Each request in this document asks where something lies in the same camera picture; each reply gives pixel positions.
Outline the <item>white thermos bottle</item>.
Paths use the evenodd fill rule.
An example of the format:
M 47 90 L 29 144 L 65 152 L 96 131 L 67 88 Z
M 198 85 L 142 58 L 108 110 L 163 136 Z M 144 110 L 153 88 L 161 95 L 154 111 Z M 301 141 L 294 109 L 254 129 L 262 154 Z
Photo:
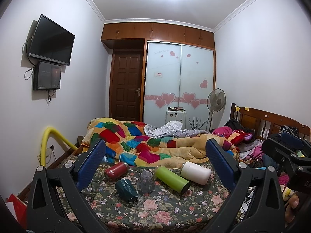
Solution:
M 199 185 L 206 185 L 211 173 L 212 171 L 209 168 L 196 163 L 186 162 L 182 166 L 180 176 Z

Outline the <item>dark wooden door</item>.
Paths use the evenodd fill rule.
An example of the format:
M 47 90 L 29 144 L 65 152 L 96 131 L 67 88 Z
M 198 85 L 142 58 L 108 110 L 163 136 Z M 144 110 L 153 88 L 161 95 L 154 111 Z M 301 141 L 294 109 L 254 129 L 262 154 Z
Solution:
M 140 119 L 142 65 L 141 50 L 113 52 L 109 91 L 111 118 L 122 121 Z

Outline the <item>colourful patchwork quilt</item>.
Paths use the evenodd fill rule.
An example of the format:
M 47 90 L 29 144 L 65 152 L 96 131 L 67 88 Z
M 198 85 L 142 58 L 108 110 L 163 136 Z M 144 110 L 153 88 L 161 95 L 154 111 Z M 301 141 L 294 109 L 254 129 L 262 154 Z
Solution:
M 105 141 L 109 162 L 125 162 L 130 166 L 181 168 L 185 162 L 205 163 L 206 143 L 215 139 L 224 151 L 239 160 L 238 148 L 227 138 L 213 134 L 195 137 L 151 138 L 144 133 L 145 123 L 119 121 L 112 118 L 97 118 L 89 122 L 82 140 L 83 151 L 90 148 L 98 138 Z

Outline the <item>frosted sliding wardrobe with hearts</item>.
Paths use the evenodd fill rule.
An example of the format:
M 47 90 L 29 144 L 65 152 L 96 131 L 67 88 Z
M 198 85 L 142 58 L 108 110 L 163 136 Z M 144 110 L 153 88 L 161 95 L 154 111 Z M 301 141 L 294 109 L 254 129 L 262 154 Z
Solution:
M 185 129 L 208 124 L 207 98 L 214 89 L 215 52 L 169 43 L 148 42 L 143 121 L 160 127 L 168 107 L 186 110 Z

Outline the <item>small white cabinet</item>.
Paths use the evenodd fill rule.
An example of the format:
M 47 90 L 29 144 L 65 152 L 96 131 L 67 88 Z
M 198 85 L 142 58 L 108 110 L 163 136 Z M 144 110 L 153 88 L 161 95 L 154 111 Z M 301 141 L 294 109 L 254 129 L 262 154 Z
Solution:
M 186 127 L 186 115 L 187 112 L 183 108 L 168 107 L 166 112 L 166 123 L 176 120 L 182 123 L 182 129 L 184 129 Z

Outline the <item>wooden headboard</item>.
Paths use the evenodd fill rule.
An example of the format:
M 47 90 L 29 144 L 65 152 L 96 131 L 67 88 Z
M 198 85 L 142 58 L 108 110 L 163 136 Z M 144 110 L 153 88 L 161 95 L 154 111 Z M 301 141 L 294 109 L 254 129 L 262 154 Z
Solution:
M 310 141 L 310 128 L 286 116 L 250 107 L 239 107 L 232 103 L 230 119 L 232 118 L 244 128 L 253 130 L 258 139 L 264 140 L 271 134 L 279 133 L 281 126 L 286 125 L 298 128 L 299 138 Z

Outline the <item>small wall-mounted black monitor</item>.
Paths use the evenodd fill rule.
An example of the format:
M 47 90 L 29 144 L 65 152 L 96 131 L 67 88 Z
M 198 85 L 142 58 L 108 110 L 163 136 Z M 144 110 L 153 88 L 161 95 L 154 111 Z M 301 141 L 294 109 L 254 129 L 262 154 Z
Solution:
M 34 68 L 33 90 L 59 90 L 61 86 L 61 65 L 38 62 Z

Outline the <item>clear glass cup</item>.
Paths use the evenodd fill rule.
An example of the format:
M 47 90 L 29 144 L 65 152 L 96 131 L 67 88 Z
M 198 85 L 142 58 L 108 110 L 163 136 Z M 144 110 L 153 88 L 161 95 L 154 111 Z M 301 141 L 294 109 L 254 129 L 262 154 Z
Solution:
M 140 193 L 150 194 L 155 189 L 155 177 L 151 170 L 144 170 L 140 173 L 138 189 Z

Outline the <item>grey white crumpled sheet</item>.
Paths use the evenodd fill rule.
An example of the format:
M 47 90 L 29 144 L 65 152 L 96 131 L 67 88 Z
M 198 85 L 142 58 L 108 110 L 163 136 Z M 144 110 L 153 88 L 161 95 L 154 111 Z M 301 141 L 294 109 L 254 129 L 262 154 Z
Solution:
M 143 128 L 145 135 L 150 138 L 164 138 L 164 137 L 173 137 L 173 138 L 186 138 L 186 137 L 196 137 L 202 134 L 208 134 L 207 131 L 203 129 L 183 129 L 183 124 L 180 121 L 173 120 L 169 121 L 161 127 L 152 126 L 146 124 Z

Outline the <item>dark green cup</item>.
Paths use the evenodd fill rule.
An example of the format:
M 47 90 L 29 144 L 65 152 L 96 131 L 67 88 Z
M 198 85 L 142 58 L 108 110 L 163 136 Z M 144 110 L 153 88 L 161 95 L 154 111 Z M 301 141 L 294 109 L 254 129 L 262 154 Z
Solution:
M 116 192 L 122 200 L 134 203 L 138 200 L 138 193 L 129 179 L 123 178 L 115 184 Z

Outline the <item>standing electric fan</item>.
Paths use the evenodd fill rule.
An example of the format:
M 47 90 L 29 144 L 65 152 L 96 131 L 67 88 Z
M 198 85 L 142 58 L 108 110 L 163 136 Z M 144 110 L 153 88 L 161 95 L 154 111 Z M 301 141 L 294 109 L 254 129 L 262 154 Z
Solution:
M 222 89 L 216 88 L 209 94 L 207 98 L 207 109 L 209 111 L 209 115 L 208 115 L 208 124 L 206 126 L 208 132 L 211 131 L 213 113 L 221 111 L 224 108 L 225 104 L 226 104 L 226 94 Z

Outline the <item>wooden overhead cabinets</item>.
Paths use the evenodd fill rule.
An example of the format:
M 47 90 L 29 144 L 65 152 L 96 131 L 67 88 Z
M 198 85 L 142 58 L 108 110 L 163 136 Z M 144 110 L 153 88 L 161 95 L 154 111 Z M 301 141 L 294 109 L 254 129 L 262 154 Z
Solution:
M 108 48 L 142 48 L 144 40 L 184 43 L 215 48 L 212 32 L 166 23 L 127 22 L 105 24 L 101 41 Z

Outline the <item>floral tablecloth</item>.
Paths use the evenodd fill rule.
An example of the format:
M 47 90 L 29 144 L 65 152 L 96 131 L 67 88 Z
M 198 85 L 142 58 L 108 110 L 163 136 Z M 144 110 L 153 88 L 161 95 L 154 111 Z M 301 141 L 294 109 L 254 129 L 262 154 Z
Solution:
M 108 182 L 100 164 L 82 195 L 112 232 L 201 232 L 229 195 L 215 171 L 205 186 L 192 183 L 179 195 L 160 180 L 149 194 L 139 194 L 132 204 L 121 200 L 115 184 Z

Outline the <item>green thermos bottle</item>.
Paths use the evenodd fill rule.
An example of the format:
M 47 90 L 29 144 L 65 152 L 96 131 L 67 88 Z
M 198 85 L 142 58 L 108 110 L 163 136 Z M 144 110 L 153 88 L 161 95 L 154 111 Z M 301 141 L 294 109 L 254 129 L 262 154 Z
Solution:
M 186 193 L 191 185 L 188 180 L 182 178 L 164 166 L 158 166 L 155 168 L 155 176 L 180 195 Z

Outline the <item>wall-mounted black television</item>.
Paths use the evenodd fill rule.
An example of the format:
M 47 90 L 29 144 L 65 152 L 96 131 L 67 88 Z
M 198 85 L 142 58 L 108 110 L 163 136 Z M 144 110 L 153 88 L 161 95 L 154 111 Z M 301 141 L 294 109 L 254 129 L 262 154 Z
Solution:
M 69 66 L 74 39 L 74 34 L 42 14 L 27 54 L 43 61 Z

